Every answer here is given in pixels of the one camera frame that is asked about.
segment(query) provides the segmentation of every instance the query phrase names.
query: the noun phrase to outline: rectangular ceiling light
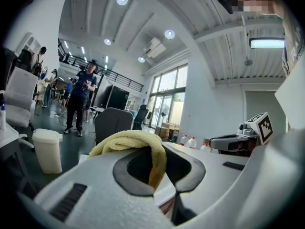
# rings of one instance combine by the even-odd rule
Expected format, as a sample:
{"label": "rectangular ceiling light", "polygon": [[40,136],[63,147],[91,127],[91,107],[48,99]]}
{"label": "rectangular ceiling light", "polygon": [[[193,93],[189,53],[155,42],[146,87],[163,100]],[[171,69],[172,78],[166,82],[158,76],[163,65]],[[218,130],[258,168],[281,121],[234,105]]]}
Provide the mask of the rectangular ceiling light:
{"label": "rectangular ceiling light", "polygon": [[250,39],[251,48],[284,48],[285,39],[284,38],[251,38]]}

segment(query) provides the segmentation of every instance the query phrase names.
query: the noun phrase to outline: sneaker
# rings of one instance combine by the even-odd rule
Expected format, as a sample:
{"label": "sneaker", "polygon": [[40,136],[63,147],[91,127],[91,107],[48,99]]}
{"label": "sneaker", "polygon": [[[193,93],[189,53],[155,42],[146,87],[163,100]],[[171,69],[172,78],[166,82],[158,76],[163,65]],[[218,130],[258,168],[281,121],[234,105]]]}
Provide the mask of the sneaker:
{"label": "sneaker", "polygon": [[65,130],[64,130],[64,134],[69,134],[69,133],[71,132],[71,129],[72,129],[72,128],[67,128],[67,129],[65,129]]}

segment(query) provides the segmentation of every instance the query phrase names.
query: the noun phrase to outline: air conditioner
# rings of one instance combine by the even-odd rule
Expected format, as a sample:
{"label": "air conditioner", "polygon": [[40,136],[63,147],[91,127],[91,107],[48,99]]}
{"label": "air conditioner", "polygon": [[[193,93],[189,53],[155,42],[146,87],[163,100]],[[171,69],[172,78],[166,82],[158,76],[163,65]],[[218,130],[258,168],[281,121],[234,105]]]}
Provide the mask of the air conditioner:
{"label": "air conditioner", "polygon": [[149,58],[155,58],[160,53],[166,50],[166,47],[161,43],[158,38],[153,38],[150,43],[143,49],[144,54]]}

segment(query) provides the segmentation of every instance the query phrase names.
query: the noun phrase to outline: towel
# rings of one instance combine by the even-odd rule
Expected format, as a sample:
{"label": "towel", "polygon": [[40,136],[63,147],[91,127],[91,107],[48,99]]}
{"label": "towel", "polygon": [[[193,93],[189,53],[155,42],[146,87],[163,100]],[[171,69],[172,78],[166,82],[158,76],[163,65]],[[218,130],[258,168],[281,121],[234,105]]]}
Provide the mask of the towel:
{"label": "towel", "polygon": [[144,131],[122,131],[100,142],[89,153],[89,157],[107,154],[113,151],[121,151],[129,148],[152,148],[152,170],[149,175],[149,185],[157,189],[166,170],[166,153],[161,145],[161,138],[155,134]]}

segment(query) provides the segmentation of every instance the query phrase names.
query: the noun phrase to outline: trash can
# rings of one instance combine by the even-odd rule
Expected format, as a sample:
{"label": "trash can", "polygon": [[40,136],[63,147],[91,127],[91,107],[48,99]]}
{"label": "trash can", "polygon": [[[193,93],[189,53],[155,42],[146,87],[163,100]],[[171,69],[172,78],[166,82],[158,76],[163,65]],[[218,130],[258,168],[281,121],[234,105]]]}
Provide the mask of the trash can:
{"label": "trash can", "polygon": [[59,142],[62,134],[58,132],[36,129],[32,137],[38,162],[45,174],[57,174],[62,172]]}

